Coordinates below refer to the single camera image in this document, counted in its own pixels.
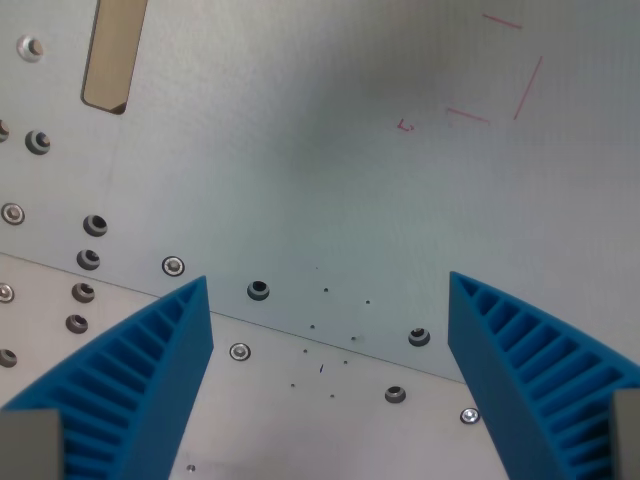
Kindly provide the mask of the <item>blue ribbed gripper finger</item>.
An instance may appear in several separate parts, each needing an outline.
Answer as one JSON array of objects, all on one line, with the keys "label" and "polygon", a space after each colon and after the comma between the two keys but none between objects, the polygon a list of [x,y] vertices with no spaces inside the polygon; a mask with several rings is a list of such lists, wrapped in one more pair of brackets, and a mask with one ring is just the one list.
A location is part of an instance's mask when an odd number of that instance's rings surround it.
[{"label": "blue ribbed gripper finger", "polygon": [[100,334],[2,408],[60,415],[67,479],[166,479],[213,349],[199,277]]},{"label": "blue ribbed gripper finger", "polygon": [[611,400],[638,386],[638,364],[458,272],[448,345],[509,478],[613,478]]}]

